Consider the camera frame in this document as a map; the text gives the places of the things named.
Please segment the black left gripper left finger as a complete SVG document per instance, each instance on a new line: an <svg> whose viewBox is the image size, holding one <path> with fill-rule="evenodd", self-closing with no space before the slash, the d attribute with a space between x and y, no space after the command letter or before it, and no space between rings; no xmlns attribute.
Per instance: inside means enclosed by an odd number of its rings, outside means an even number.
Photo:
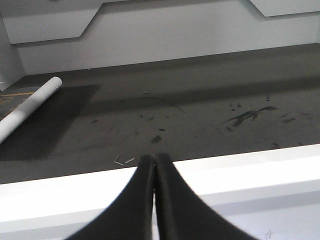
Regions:
<svg viewBox="0 0 320 240"><path fill-rule="evenodd" d="M128 184L93 221L68 240L151 240L154 158L141 157Z"/></svg>

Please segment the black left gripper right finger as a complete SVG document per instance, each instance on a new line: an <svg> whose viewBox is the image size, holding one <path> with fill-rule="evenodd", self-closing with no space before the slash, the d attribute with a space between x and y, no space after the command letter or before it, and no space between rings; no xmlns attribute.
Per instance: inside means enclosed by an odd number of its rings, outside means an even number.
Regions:
<svg viewBox="0 0 320 240"><path fill-rule="evenodd" d="M167 153L156 157L155 206L162 240L252 240L204 203Z"/></svg>

